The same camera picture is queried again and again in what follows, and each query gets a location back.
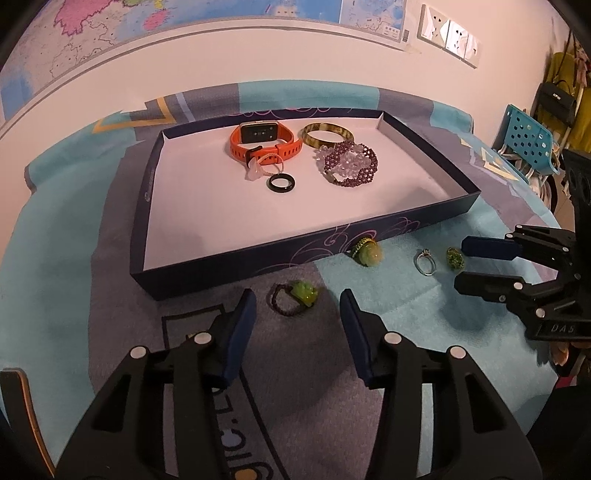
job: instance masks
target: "green carved bead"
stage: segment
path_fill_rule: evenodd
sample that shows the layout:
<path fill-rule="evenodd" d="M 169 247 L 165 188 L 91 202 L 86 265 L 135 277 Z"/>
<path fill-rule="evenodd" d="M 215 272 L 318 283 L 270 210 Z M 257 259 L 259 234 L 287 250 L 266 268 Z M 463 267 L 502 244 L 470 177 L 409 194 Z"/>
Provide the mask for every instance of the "green carved bead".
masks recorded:
<path fill-rule="evenodd" d="M 464 257 L 457 248 L 447 249 L 447 264 L 452 270 L 461 270 L 464 268 Z"/>
<path fill-rule="evenodd" d="M 307 307 L 311 307 L 318 298 L 318 288 L 309 282 L 299 280 L 291 286 L 291 295 Z"/>

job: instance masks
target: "silver ring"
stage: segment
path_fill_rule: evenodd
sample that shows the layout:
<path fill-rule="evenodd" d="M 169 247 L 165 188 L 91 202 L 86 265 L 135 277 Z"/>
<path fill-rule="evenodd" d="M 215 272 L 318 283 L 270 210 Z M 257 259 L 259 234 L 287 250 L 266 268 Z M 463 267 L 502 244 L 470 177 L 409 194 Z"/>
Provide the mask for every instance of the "silver ring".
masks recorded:
<path fill-rule="evenodd" d="M 431 266 L 433 267 L 431 269 L 430 272 L 425 272 L 418 264 L 418 261 L 421 257 L 424 257 L 426 259 L 428 259 L 431 262 Z M 437 271 L 437 264 L 435 263 L 435 259 L 431 256 L 431 254 L 429 253 L 429 250 L 427 250 L 426 248 L 417 253 L 417 255 L 415 255 L 414 257 L 414 266 L 417 267 L 417 270 L 419 270 L 420 273 L 422 273 L 423 275 L 425 275 L 426 277 L 431 277 L 436 271 Z"/>

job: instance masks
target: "black handbag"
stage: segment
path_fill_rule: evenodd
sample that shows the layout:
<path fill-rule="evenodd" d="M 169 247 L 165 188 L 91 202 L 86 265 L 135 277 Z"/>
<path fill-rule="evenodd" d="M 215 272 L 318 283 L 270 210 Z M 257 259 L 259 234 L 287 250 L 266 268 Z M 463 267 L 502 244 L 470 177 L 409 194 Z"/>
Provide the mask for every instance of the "black handbag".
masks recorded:
<path fill-rule="evenodd" d="M 540 98 L 538 100 L 538 103 L 548 113 L 554 115 L 562 123 L 572 128 L 574 125 L 577 108 L 577 100 L 571 94 L 571 92 L 574 92 L 574 88 L 576 86 L 577 81 L 576 65 L 574 67 L 575 74 L 573 76 L 572 89 L 568 82 L 566 82 L 565 80 L 556 81 L 560 75 L 560 70 L 562 69 L 564 58 L 566 57 L 566 52 L 569 49 L 570 37 L 573 37 L 574 41 L 574 36 L 572 35 L 571 31 L 569 32 L 569 39 L 566 41 L 566 47 L 564 48 L 562 60 L 560 62 L 560 66 L 558 67 L 558 71 L 556 72 L 556 76 L 554 77 L 554 81 L 545 82 L 541 85 Z M 558 85 L 560 85 L 561 83 L 565 83 L 567 85 L 569 92 L 565 92 L 563 89 L 558 87 Z"/>

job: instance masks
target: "perforated chair back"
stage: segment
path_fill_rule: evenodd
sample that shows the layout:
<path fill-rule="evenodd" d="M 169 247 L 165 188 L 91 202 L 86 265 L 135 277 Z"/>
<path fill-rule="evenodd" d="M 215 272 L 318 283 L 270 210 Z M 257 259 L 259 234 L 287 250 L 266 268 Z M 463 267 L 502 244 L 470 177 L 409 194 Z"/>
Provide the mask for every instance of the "perforated chair back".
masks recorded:
<path fill-rule="evenodd" d="M 515 105 L 507 106 L 505 117 L 509 118 L 505 145 L 530 164 L 535 171 L 543 175 L 559 173 L 551 161 L 552 133 Z"/>

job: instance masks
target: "white wall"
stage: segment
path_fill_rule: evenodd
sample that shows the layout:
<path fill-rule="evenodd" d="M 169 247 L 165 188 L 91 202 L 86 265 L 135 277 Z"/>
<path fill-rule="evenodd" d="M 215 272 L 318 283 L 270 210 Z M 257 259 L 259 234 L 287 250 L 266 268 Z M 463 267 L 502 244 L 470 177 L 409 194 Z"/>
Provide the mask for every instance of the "white wall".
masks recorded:
<path fill-rule="evenodd" d="M 410 1 L 418 17 L 420 3 Z M 318 32 L 232 30 L 153 44 L 87 71 L 39 103 L 33 99 L 37 104 L 0 140 L 0 255 L 29 196 L 23 181 L 28 163 L 103 116 L 184 90 L 268 79 L 384 87 L 470 113 L 476 135 L 490 144 L 508 103 L 531 107 L 547 57 L 561 49 L 568 28 L 546 0 L 433 0 L 431 5 L 480 38 L 484 49 L 477 70 L 418 40 L 402 52 Z M 246 43 L 252 46 L 248 58 L 239 55 Z"/>

